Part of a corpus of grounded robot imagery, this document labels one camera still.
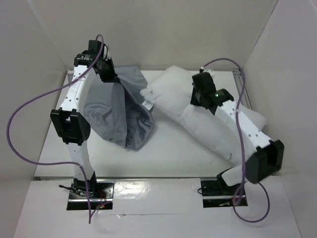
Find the white pillow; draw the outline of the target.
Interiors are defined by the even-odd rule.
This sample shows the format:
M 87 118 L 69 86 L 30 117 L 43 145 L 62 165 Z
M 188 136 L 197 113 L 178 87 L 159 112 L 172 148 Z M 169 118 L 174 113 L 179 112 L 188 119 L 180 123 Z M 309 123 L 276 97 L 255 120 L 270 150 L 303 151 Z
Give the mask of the white pillow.
M 193 137 L 234 165 L 242 163 L 236 132 L 209 110 L 191 105 L 193 74 L 171 66 L 149 83 L 140 94 L 163 114 L 179 123 Z

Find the grey pillowcase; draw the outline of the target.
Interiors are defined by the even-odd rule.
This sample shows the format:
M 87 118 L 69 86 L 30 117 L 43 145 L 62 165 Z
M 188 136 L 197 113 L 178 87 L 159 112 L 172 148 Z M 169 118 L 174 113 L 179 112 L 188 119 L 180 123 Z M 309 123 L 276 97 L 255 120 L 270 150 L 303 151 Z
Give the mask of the grey pillowcase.
M 76 109 L 102 139 L 138 151 L 155 128 L 151 108 L 145 107 L 141 90 L 148 85 L 136 65 L 114 69 L 114 82 L 102 82 L 92 69 L 69 87 L 61 104 Z

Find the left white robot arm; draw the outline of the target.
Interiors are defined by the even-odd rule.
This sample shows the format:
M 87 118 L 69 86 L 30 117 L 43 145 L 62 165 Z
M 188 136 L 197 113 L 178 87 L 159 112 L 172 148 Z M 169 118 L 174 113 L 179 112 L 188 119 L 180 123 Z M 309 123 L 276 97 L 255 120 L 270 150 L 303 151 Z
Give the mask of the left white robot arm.
M 91 126 L 84 118 L 86 98 L 95 79 L 103 83 L 119 82 L 106 45 L 97 39 L 90 40 L 88 49 L 75 57 L 74 75 L 66 97 L 59 108 L 50 113 L 57 135 L 66 144 L 71 161 L 75 163 L 71 190 L 87 198 L 98 192 L 87 146 Z

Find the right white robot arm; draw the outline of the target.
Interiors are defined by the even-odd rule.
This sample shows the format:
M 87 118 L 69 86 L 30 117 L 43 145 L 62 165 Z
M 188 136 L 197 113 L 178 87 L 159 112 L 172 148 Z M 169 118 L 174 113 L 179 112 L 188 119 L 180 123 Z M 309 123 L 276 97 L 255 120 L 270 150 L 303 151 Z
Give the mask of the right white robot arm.
M 216 189 L 228 194 L 234 185 L 249 181 L 257 184 L 282 167 L 284 144 L 272 140 L 257 128 L 238 108 L 234 97 L 226 89 L 216 89 L 207 71 L 192 77 L 191 104 L 209 110 L 240 140 L 241 162 L 217 175 Z

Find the aluminium frame rail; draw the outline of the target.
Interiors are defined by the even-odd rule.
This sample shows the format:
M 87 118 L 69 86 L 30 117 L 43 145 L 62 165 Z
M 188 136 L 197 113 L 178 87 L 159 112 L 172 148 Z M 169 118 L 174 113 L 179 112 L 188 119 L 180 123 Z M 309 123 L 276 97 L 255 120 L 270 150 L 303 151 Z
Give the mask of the aluminium frame rail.
M 240 70 L 238 68 L 234 68 L 232 73 L 233 73 L 235 84 L 236 84 L 236 87 L 237 87 L 237 90 L 238 90 L 238 94 L 240 94 L 241 90 L 242 90 L 242 86 L 243 86 L 243 80 L 242 80 L 241 72 L 240 72 Z M 251 105 L 251 102 L 250 102 L 250 99 L 249 99 L 249 95 L 248 95 L 247 89 L 244 89 L 243 96 L 242 96 L 242 99 L 241 99 L 241 104 L 243 106 L 247 107 L 250 110 L 253 109 L 252 105 Z

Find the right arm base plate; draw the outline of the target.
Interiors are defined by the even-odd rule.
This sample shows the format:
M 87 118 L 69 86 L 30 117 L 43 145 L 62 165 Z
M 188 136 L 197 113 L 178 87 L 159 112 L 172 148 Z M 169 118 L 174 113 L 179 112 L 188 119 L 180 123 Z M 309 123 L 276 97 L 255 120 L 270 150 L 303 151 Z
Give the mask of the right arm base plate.
M 239 195 L 234 196 L 239 185 L 219 187 L 217 180 L 213 178 L 201 180 L 201 187 L 197 192 L 202 196 L 204 208 L 233 207 L 233 199 L 239 198 Z

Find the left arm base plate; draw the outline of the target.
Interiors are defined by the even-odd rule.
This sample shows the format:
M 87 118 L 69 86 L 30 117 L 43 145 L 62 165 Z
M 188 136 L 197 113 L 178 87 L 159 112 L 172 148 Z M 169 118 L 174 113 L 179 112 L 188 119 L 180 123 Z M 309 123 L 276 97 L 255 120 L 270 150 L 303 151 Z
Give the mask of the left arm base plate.
M 68 211 L 88 210 L 87 196 L 84 190 L 75 191 L 72 184 L 69 190 L 69 196 L 66 209 Z M 89 192 L 91 210 L 99 206 L 99 210 L 113 209 L 114 182 L 106 180 L 97 180 L 97 187 L 94 193 Z

